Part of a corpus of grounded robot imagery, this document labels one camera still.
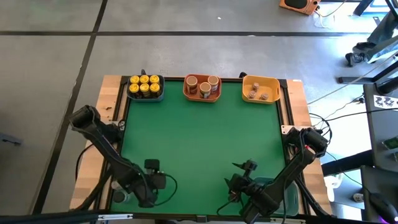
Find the yellow tray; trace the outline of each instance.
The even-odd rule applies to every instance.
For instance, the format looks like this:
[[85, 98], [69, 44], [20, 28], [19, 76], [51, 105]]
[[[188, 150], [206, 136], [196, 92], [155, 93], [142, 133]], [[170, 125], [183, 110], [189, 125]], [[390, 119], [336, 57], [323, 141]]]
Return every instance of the yellow tray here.
[[[249, 99], [248, 95], [252, 90], [253, 83], [258, 83], [260, 87], [257, 91], [256, 97], [254, 97], [254, 99]], [[267, 100], [260, 100], [260, 96], [263, 93], [268, 94]], [[280, 98], [279, 81], [276, 78], [246, 75], [243, 78], [242, 98], [246, 102], [272, 104]]]

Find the green mat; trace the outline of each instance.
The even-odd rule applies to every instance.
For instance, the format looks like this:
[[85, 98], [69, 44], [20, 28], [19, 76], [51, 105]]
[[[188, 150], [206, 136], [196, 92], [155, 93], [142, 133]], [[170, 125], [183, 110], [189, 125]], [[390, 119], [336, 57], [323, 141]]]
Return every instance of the green mat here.
[[[232, 162], [252, 159], [258, 163], [251, 177], [276, 177], [284, 168], [276, 104], [242, 100], [241, 83], [223, 83], [216, 103], [188, 101], [183, 82], [166, 82], [160, 103], [131, 102], [121, 155], [144, 167], [145, 159], [159, 159], [160, 169], [178, 181], [169, 202], [139, 208], [131, 197], [111, 203], [113, 212], [216, 215], [228, 201], [224, 178], [243, 170]], [[157, 203], [174, 191], [174, 182], [159, 191]], [[238, 215], [240, 203], [222, 209], [222, 215]]]

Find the wooden table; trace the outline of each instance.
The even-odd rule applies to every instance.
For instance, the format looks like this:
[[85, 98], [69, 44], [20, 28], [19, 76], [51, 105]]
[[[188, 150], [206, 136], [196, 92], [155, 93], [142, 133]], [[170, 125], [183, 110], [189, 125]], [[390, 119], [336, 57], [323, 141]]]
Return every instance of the wooden table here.
[[[116, 107], [116, 99], [119, 93], [119, 87], [122, 80], [120, 75], [106, 75], [99, 92], [96, 109], [101, 115], [103, 122], [109, 122], [114, 116]], [[311, 126], [310, 115], [308, 114], [307, 101], [305, 100], [303, 83], [301, 80], [287, 80], [290, 107], [292, 110], [292, 117], [294, 125], [296, 126]], [[123, 116], [123, 111], [126, 104], [126, 94], [122, 94], [122, 100], [119, 105], [119, 114], [116, 115], [116, 120], [120, 120]], [[281, 100], [282, 116], [285, 124], [288, 121], [288, 115], [284, 100]], [[75, 184], [75, 190], [70, 208], [79, 206], [84, 199], [90, 194], [97, 184], [101, 167], [103, 165], [103, 156], [91, 147], [86, 151], [81, 160], [78, 178]], [[322, 208], [331, 214], [331, 207], [326, 193], [325, 182], [323, 180], [323, 173], [319, 159], [316, 159], [312, 164], [307, 166], [304, 170], [305, 185], [315, 198], [315, 200], [322, 206]], [[106, 197], [108, 196], [109, 183], [104, 187], [101, 197], [100, 208], [105, 208]], [[303, 214], [302, 203], [300, 202], [300, 214]]]

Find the gray floor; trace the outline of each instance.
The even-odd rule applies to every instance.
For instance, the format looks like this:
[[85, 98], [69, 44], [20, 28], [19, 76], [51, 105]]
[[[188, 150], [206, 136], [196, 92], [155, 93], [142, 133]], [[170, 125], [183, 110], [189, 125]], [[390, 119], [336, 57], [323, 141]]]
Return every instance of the gray floor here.
[[337, 14], [334, 26], [322, 29], [317, 16], [278, 5], [279, 1], [265, 0], [250, 0], [249, 4], [240, 0], [117, 0], [109, 2], [100, 30], [371, 32], [376, 27], [372, 17]]
[[[91, 31], [100, 5], [100, 0], [0, 1], [0, 30]], [[316, 17], [277, 5], [270, 0], [109, 0], [100, 30], [370, 32], [376, 26], [368, 17], [338, 14], [332, 29], [317, 28]], [[75, 108], [95, 105], [104, 75], [132, 75], [142, 68], [165, 76], [208, 73], [237, 77], [245, 71], [301, 79], [307, 100], [312, 101], [338, 88], [336, 77], [362, 75], [380, 63], [345, 66], [344, 54], [365, 38], [97, 37]], [[0, 36], [0, 132], [24, 140], [19, 147], [0, 142], [0, 215], [26, 214], [31, 206], [88, 39]], [[327, 115], [332, 112], [327, 106], [338, 108], [361, 93], [361, 86], [349, 86], [310, 105], [310, 110]], [[357, 131], [356, 125], [362, 123], [363, 118], [358, 118], [352, 130]], [[346, 134], [339, 133], [347, 132], [345, 127], [344, 123], [336, 125], [340, 131], [335, 131], [336, 143], [330, 147], [332, 153], [342, 156], [366, 147], [342, 149]], [[359, 127], [362, 132], [358, 135], [368, 138], [366, 128]], [[68, 210], [75, 161], [84, 144], [80, 134], [68, 131], [44, 212]]]
[[65, 111], [87, 37], [0, 37], [0, 213], [25, 214]]

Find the speaker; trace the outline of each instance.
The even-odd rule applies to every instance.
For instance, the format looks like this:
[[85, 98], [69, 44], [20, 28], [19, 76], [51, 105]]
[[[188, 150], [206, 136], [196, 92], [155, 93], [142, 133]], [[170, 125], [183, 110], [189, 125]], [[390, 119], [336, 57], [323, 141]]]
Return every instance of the speaker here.
[[280, 0], [279, 6], [307, 15], [312, 15], [320, 0]]

